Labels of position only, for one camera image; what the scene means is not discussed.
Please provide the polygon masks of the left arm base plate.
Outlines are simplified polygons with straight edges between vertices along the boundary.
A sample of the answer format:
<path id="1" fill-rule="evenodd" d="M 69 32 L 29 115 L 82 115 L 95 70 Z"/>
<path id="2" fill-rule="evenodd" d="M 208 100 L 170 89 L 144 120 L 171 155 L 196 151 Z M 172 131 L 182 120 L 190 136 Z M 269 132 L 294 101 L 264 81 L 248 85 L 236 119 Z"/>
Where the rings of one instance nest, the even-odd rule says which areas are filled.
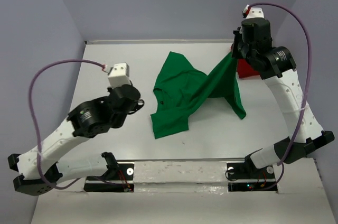
<path id="1" fill-rule="evenodd" d="M 134 192 L 134 162 L 118 162 L 119 170 L 111 175 L 99 178 L 87 177 L 83 189 L 86 192 L 111 192 L 132 193 Z"/>

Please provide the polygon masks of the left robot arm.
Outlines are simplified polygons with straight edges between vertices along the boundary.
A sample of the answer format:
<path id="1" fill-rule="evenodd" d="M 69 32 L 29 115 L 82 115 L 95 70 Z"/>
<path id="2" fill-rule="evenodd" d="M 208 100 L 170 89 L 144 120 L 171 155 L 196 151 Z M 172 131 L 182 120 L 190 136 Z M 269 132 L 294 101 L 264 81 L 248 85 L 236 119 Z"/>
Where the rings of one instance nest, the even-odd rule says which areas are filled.
<path id="1" fill-rule="evenodd" d="M 63 160 L 78 145 L 110 129 L 121 128 L 126 117 L 144 105 L 140 92 L 132 85 L 109 87 L 108 92 L 107 96 L 79 104 L 33 149 L 8 157 L 10 169 L 18 172 L 13 180 L 16 192 L 39 196 L 68 180 L 88 176 L 108 180 L 121 173 L 111 152 L 71 162 Z"/>

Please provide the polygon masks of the green t-shirt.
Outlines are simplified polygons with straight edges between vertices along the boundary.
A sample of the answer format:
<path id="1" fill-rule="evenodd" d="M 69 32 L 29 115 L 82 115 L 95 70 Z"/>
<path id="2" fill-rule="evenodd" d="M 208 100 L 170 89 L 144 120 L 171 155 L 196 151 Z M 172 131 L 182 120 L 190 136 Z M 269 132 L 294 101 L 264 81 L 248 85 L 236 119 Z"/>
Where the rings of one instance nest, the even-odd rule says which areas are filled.
<path id="1" fill-rule="evenodd" d="M 247 115 L 236 79 L 238 61 L 228 53 L 209 74 L 194 68 L 182 54 L 170 52 L 157 76 L 153 93 L 157 110 L 151 114 L 156 139 L 187 131 L 189 117 L 208 98 L 223 98 L 234 113 Z"/>

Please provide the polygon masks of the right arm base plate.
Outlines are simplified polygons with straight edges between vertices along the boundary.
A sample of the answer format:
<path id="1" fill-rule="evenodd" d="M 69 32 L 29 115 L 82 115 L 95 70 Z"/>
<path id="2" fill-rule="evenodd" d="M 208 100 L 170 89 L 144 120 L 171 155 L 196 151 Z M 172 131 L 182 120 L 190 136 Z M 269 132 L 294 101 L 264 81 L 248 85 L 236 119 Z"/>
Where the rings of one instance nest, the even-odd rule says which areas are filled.
<path id="1" fill-rule="evenodd" d="M 274 168 L 267 166 L 250 173 L 244 163 L 227 163 L 225 177 L 228 180 L 228 192 L 275 191 L 277 192 Z"/>

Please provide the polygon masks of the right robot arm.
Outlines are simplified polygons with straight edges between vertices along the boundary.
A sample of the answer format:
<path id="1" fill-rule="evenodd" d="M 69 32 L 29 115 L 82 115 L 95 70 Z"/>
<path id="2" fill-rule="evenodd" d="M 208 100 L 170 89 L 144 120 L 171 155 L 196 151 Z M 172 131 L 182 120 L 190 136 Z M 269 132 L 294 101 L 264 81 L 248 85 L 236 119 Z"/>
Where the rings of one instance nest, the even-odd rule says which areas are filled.
<path id="1" fill-rule="evenodd" d="M 273 146 L 247 155 L 240 170 L 254 178 L 263 168 L 293 163 L 334 141 L 333 132 L 323 129 L 309 105 L 302 106 L 296 63 L 286 47 L 272 45 L 270 22 L 261 17 L 245 19 L 233 33 L 233 57 L 244 59 L 259 73 L 275 97 L 289 133 Z"/>

